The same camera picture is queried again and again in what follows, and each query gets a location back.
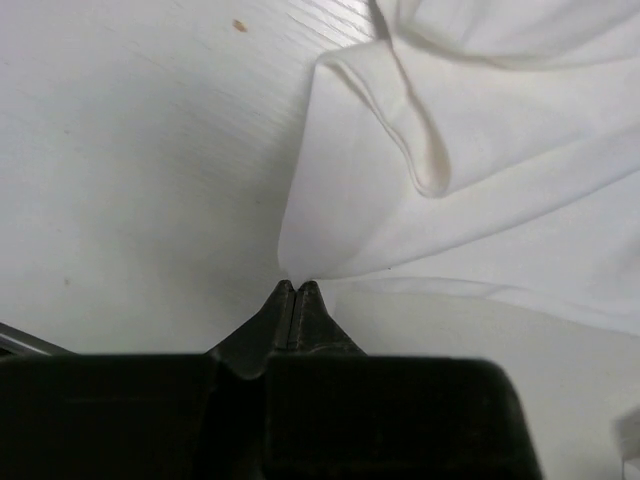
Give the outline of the plain white t-shirt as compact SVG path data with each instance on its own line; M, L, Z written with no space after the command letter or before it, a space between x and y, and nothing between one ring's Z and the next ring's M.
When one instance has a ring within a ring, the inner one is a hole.
M278 245L294 283L639 331L639 5L381 1L322 55Z

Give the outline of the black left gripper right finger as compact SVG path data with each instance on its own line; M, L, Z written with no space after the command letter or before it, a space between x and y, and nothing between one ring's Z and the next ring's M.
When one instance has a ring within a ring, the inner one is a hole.
M295 294L285 351L264 374L269 479L538 479L518 394L497 364L369 356Z

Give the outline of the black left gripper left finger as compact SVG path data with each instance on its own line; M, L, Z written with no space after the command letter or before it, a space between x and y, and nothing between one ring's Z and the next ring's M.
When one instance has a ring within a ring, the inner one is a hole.
M263 376L295 292L205 353L13 351L1 360L5 479L258 479Z

